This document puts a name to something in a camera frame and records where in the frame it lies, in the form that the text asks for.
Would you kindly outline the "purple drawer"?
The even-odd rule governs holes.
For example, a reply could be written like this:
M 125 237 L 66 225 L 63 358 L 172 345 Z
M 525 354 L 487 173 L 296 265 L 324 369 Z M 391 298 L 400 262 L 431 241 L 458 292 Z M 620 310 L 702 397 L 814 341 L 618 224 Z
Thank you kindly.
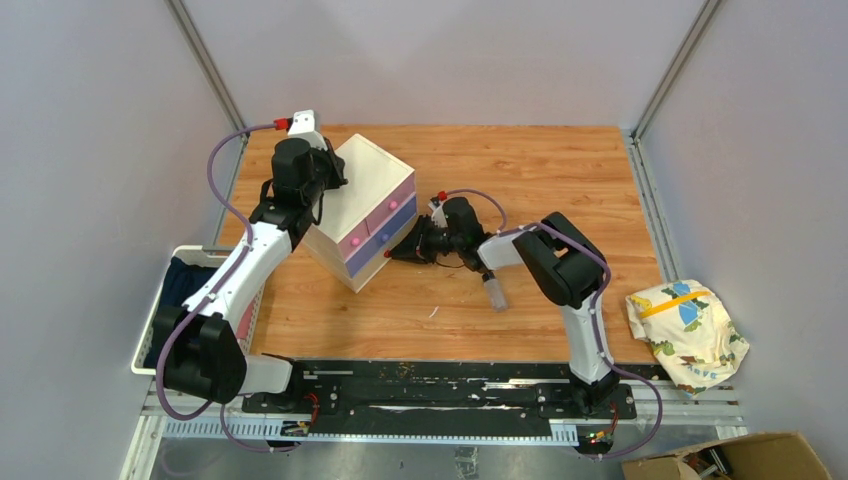
M 416 217 L 416 211 L 416 195 L 412 194 L 345 262 L 348 274 L 351 277 L 356 276 L 372 258 L 380 256 L 385 249 L 389 248 L 392 239 Z

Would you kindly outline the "white mini drawer cabinet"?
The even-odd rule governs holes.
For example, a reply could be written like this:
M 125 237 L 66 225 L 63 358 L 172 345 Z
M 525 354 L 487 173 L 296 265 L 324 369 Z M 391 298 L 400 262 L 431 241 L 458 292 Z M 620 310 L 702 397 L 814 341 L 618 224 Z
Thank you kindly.
M 387 150 L 357 133 L 336 149 L 345 161 L 348 184 L 325 193 L 323 218 L 309 229 L 301 246 L 320 265 L 352 291 L 352 278 L 339 253 L 337 242 L 344 233 L 365 220 L 380 200 L 415 170 Z M 390 250 L 411 230 L 410 220 L 389 244 Z

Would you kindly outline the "pink drawer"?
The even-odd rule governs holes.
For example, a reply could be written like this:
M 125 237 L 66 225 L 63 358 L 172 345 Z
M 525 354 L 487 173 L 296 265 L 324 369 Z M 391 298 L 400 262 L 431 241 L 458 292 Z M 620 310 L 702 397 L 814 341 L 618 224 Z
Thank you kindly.
M 415 174 L 410 174 L 394 190 L 386 194 L 368 214 L 365 219 L 368 231 L 374 234 L 414 193 Z
M 344 233 L 337 242 L 341 258 L 347 261 L 359 248 L 364 245 L 370 237 L 367 222 L 362 220 L 349 231 Z

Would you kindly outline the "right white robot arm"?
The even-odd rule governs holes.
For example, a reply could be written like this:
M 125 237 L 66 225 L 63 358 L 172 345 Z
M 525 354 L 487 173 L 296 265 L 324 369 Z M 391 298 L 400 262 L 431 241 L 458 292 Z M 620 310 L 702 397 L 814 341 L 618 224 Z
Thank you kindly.
M 570 349 L 571 403 L 584 417 L 596 417 L 611 403 L 619 383 L 602 322 L 601 298 L 608 265 L 600 251 L 562 213 L 538 223 L 489 233 L 464 197 L 433 198 L 432 213 L 417 218 L 412 230 L 385 257 L 435 264 L 454 254 L 480 274 L 492 308 L 508 307 L 496 271 L 523 266 L 545 298 L 562 315 Z

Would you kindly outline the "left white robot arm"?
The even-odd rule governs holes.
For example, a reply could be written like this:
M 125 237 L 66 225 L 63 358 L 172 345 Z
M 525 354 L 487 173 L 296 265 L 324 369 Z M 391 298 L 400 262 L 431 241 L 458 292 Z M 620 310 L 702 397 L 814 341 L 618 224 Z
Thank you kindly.
M 245 233 L 209 281 L 179 307 L 164 307 L 153 321 L 160 348 L 156 388 L 227 404 L 238 395 L 268 393 L 283 413 L 298 411 L 306 386 L 292 360 L 248 355 L 236 338 L 238 323 L 270 274 L 321 222 L 326 191 L 346 185 L 343 159 L 321 134 L 297 134 L 278 142 L 272 177 L 260 200 L 241 220 Z

